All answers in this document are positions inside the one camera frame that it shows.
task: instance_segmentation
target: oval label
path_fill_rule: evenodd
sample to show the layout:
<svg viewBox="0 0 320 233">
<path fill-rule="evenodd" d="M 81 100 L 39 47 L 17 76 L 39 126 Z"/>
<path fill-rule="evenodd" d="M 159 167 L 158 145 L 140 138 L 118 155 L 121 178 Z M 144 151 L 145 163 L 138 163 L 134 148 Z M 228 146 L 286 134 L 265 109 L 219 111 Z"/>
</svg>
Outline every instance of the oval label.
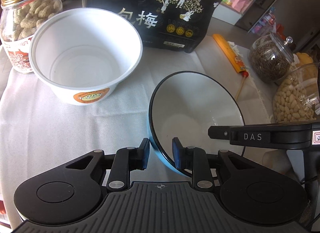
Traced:
<svg viewBox="0 0 320 233">
<path fill-rule="evenodd" d="M 80 92 L 78 94 L 75 94 L 73 98 L 80 103 L 88 104 L 96 102 L 100 99 L 102 99 L 108 92 L 110 88 L 105 88 L 98 91 L 92 91 L 92 92 Z"/>
</svg>

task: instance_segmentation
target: white plastic bowl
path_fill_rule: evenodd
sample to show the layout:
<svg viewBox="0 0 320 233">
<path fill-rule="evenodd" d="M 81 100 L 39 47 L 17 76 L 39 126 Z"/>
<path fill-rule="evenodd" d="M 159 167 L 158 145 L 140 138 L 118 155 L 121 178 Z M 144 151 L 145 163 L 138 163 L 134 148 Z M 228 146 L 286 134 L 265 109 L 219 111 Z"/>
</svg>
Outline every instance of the white plastic bowl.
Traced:
<svg viewBox="0 0 320 233">
<path fill-rule="evenodd" d="M 244 125 L 242 113 L 231 94 L 214 79 L 197 72 L 176 72 L 164 78 L 154 90 L 149 105 L 148 133 L 157 156 L 175 169 L 172 139 L 184 147 L 203 148 L 207 154 L 220 149 L 241 155 L 244 147 L 208 136 L 210 126 Z M 188 171 L 181 171 L 191 176 Z"/>
<path fill-rule="evenodd" d="M 29 59 L 62 101 L 85 105 L 109 96 L 138 65 L 142 41 L 119 15 L 78 8 L 50 18 L 35 33 Z"/>
</svg>

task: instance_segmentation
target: black bag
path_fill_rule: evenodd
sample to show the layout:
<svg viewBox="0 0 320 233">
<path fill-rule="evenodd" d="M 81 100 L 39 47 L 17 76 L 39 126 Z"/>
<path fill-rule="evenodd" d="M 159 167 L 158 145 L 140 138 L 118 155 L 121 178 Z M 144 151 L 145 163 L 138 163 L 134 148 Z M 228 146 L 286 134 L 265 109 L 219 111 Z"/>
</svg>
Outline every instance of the black bag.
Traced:
<svg viewBox="0 0 320 233">
<path fill-rule="evenodd" d="M 203 40 L 213 11 L 222 0 L 88 0 L 126 18 L 144 46 L 192 52 Z"/>
</svg>

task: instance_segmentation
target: gold logo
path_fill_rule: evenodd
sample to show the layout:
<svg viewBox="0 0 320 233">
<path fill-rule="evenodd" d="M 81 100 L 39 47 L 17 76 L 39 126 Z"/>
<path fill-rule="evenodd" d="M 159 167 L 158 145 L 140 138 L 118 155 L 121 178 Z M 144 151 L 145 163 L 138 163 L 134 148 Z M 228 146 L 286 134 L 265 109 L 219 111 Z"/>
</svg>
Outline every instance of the gold logo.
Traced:
<svg viewBox="0 0 320 233">
<path fill-rule="evenodd" d="M 168 24 L 167 32 L 169 32 L 169 33 L 174 32 L 175 29 L 176 29 L 176 27 L 173 24 Z"/>
<path fill-rule="evenodd" d="M 102 99 L 109 92 L 109 90 L 110 88 L 92 92 L 80 92 L 75 94 L 73 98 L 80 103 L 93 103 L 99 99 Z"/>
<path fill-rule="evenodd" d="M 178 35 L 184 34 L 184 28 L 183 28 L 183 27 L 178 27 L 177 30 L 176 30 L 176 33 L 177 33 Z"/>
<path fill-rule="evenodd" d="M 190 37 L 192 37 L 193 36 L 193 31 L 192 30 L 186 30 L 186 36 L 188 37 L 188 38 L 190 38 Z"/>
</svg>

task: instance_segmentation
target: ribbed gray surface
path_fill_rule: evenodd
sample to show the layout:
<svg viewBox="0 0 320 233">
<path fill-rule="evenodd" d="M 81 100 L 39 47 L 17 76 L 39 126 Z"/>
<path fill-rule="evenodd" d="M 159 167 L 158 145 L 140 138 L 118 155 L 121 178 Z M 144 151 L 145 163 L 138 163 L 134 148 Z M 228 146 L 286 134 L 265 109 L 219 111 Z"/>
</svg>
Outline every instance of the ribbed gray surface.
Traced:
<svg viewBox="0 0 320 233">
<path fill-rule="evenodd" d="M 17 233 L 307 233 L 297 223 L 258 227 L 230 216 L 211 193 L 187 182 L 135 182 L 131 189 L 110 193 L 102 207 L 72 225 L 38 226 L 27 221 Z"/>
</svg>

